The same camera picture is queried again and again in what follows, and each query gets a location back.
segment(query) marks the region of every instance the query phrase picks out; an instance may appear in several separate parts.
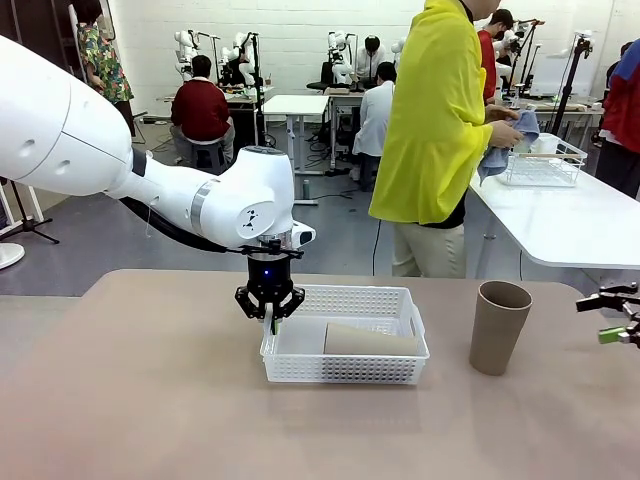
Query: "cup rim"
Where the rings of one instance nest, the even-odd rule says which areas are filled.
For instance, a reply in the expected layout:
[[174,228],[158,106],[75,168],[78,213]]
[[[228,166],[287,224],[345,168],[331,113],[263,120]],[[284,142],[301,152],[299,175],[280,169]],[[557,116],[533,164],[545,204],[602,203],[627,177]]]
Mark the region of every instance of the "cup rim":
[[[499,284],[503,284],[503,285],[509,285],[509,286],[516,287],[516,288],[520,289],[521,291],[526,293],[527,296],[529,297],[529,303],[524,307],[505,307],[504,305],[500,305],[498,303],[492,302],[486,296],[484,296],[484,294],[482,293],[482,287],[484,287],[485,285],[491,284],[491,283],[499,283]],[[526,289],[524,289],[520,285],[517,285],[517,284],[512,283],[512,282],[507,282],[505,280],[487,280],[486,282],[483,282],[482,285],[480,285],[478,287],[478,295],[480,295],[480,297],[482,297],[482,299],[485,302],[487,302],[487,303],[489,303],[489,304],[491,304],[491,305],[493,305],[495,307],[501,308],[503,310],[509,310],[511,312],[519,312],[519,311],[522,311],[522,310],[526,310],[528,308],[531,308],[531,306],[533,305],[533,297],[531,296],[531,294]]]

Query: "hand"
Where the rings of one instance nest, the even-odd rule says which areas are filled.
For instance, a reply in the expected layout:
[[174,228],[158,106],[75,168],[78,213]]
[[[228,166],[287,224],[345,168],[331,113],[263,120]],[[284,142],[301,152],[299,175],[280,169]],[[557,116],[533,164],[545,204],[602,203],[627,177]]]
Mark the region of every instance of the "hand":
[[524,135],[504,120],[491,122],[493,133],[489,140],[490,147],[513,148],[524,139]]
[[484,109],[484,123],[497,122],[498,120],[519,120],[520,114],[506,107],[487,105]]
[[100,90],[104,90],[105,88],[107,88],[107,86],[104,84],[104,82],[100,79],[100,77],[97,77],[95,75],[91,76],[91,84],[97,88],[99,88]]

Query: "plastic basket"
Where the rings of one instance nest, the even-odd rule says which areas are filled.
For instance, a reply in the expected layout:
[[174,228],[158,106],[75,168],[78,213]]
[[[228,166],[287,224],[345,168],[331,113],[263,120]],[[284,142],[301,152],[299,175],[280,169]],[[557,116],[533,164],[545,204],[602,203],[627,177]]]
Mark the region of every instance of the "plastic basket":
[[574,187],[587,154],[558,137],[545,137],[545,141],[551,139],[555,151],[510,155],[507,169],[496,177],[498,181],[511,186]]
[[[270,382],[418,383],[429,359],[424,324],[406,288],[306,285],[306,299],[277,335],[268,325],[260,353]],[[418,355],[325,355],[329,322],[418,337]]]

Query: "maroon sweater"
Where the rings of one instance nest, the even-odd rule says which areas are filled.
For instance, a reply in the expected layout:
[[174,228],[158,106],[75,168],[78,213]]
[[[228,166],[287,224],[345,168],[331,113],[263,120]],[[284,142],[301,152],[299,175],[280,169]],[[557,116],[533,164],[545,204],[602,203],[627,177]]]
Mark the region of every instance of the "maroon sweater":
[[199,142],[216,140],[229,130],[229,106],[224,93],[211,82],[190,80],[173,101],[171,121],[185,137]]

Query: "yellow cloth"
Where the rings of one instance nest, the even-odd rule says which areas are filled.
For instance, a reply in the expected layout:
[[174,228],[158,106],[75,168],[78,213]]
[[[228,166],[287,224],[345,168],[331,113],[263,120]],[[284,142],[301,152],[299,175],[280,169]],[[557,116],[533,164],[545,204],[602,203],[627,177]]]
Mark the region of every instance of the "yellow cloth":
[[493,133],[481,63],[459,0],[427,0],[402,52],[371,216],[424,225],[451,215]]

